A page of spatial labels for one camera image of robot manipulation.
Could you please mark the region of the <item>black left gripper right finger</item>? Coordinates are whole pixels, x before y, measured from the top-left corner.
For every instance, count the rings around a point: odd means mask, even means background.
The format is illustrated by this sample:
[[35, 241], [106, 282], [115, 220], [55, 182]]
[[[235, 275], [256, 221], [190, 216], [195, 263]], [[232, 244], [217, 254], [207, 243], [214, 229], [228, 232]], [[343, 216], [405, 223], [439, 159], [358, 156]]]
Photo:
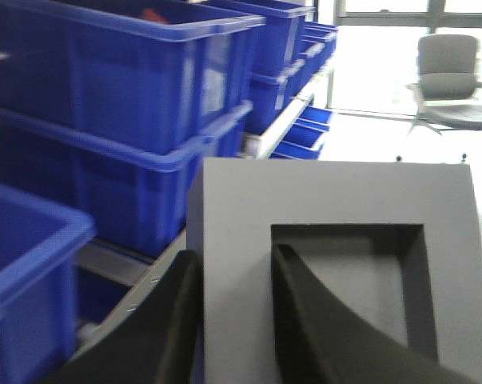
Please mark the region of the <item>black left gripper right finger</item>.
[[367, 323], [291, 246], [273, 247], [271, 279], [274, 346], [282, 382], [471, 382]]

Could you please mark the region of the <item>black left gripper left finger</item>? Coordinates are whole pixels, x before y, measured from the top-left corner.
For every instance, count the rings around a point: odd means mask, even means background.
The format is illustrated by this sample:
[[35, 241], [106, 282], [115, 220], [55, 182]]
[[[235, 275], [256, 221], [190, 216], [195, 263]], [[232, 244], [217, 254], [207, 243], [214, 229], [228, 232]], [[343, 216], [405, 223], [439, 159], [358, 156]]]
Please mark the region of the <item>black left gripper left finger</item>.
[[189, 383], [202, 318], [202, 264], [181, 250], [137, 309], [43, 383]]

